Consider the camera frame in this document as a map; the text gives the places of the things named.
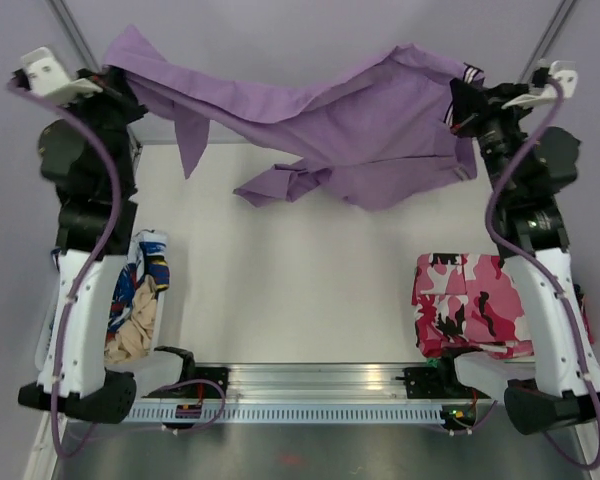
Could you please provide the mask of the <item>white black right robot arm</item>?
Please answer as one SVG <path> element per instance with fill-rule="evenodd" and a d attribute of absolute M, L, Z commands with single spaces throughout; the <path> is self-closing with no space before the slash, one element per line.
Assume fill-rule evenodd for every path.
<path fill-rule="evenodd" d="M 494 88 L 450 82 L 451 131 L 476 140 L 493 193 L 485 226 L 504 259 L 524 309 L 535 370 L 500 365 L 483 353 L 462 353 L 436 370 L 437 387 L 449 396 L 474 387 L 503 403 L 523 435 L 600 422 L 600 365 L 588 340 L 571 273 L 569 238 L 555 196 L 578 175 L 581 142 L 555 127 L 566 97 L 560 80 L 545 80 L 534 99 L 552 108 L 536 131 L 525 134 L 525 84 Z"/>

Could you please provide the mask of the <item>purple trousers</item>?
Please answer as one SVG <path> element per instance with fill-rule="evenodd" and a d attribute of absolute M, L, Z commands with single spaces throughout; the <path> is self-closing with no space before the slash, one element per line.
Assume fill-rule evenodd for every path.
<path fill-rule="evenodd" d="M 483 72 L 419 48 L 398 46 L 336 79 L 282 87 L 216 78 L 170 63 L 135 27 L 109 46 L 137 99 L 174 125 L 185 175 L 212 123 L 252 144 L 295 156 L 235 189 L 255 207 L 293 202 L 321 188 L 367 211 L 477 175 L 470 140 L 453 135 L 450 84 Z"/>

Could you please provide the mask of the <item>aluminium frame rail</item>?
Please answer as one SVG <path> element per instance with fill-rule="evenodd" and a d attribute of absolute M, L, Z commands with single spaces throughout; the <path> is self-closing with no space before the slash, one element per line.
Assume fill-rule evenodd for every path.
<path fill-rule="evenodd" d="M 409 399 L 395 377 L 406 367 L 425 363 L 291 363 L 291 364 L 204 364 L 184 373 L 186 380 L 198 366 L 226 366 L 231 369 L 227 398 L 233 402 L 388 402 Z M 469 402 L 471 400 L 441 400 Z"/>

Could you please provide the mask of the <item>blue white patterned garment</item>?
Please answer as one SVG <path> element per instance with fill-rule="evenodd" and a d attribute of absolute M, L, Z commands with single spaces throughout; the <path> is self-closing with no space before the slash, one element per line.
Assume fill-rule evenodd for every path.
<path fill-rule="evenodd" d="M 159 230 L 141 230 L 130 242 L 127 260 L 123 266 L 111 301 L 108 334 L 115 333 L 131 313 L 136 290 L 151 276 L 159 295 L 170 287 L 170 269 L 167 262 L 167 235 Z"/>

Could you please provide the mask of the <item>beige garment in basket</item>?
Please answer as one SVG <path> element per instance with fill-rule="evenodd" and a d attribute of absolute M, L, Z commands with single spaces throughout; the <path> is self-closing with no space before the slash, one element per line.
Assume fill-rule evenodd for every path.
<path fill-rule="evenodd" d="M 154 279 L 146 277 L 134 294 L 128 318 L 115 333 L 107 335 L 106 365 L 135 361 L 149 354 L 157 316 L 157 293 Z"/>

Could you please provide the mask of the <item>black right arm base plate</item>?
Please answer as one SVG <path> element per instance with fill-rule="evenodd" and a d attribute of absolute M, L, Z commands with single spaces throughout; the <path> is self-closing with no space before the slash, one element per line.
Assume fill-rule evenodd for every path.
<path fill-rule="evenodd" d="M 400 381 L 409 399 L 417 400 L 473 400 L 487 399 L 481 392 L 462 385 L 454 373 L 439 367 L 415 366 L 406 367 L 395 377 Z"/>

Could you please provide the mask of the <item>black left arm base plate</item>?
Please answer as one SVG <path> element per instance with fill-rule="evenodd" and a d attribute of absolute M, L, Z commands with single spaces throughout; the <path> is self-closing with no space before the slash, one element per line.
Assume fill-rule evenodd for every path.
<path fill-rule="evenodd" d="M 192 375 L 196 383 L 187 384 L 178 388 L 163 389 L 151 392 L 146 398 L 158 399 L 188 399 L 203 401 L 207 399 L 220 399 L 217 388 L 223 393 L 227 392 L 231 369 L 226 366 L 198 366 Z"/>

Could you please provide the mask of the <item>white plastic laundry basket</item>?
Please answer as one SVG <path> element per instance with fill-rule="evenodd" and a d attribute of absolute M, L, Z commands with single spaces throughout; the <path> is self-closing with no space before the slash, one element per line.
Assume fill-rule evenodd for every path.
<path fill-rule="evenodd" d="M 167 235 L 157 230 L 141 230 L 131 239 L 127 264 L 112 296 L 105 364 L 140 359 L 155 347 L 155 331 L 161 318 L 160 294 L 170 285 L 166 247 Z"/>

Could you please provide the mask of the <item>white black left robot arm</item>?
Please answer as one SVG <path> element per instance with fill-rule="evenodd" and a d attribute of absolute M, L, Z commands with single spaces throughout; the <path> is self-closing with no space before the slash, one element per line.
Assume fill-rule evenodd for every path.
<path fill-rule="evenodd" d="M 193 355 L 160 347 L 139 360 L 105 365 L 114 290 L 127 262 L 137 205 L 128 126 L 146 108 L 118 70 L 83 70 L 78 92 L 62 100 L 40 93 L 41 77 L 18 70 L 9 89 L 58 115 L 38 138 L 41 174 L 60 201 L 56 246 L 59 291 L 51 346 L 42 371 L 18 392 L 20 405 L 98 424 L 122 422 L 138 398 L 165 387 L 190 395 Z"/>

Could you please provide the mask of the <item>pink camouflage folded trousers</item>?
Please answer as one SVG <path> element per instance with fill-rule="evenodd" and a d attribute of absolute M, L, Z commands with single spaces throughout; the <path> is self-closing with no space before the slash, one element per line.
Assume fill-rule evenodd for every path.
<path fill-rule="evenodd" d="M 416 346 L 426 358 L 462 349 L 499 360 L 531 357 L 548 344 L 532 333 L 511 264 L 497 255 L 425 253 L 412 290 Z"/>

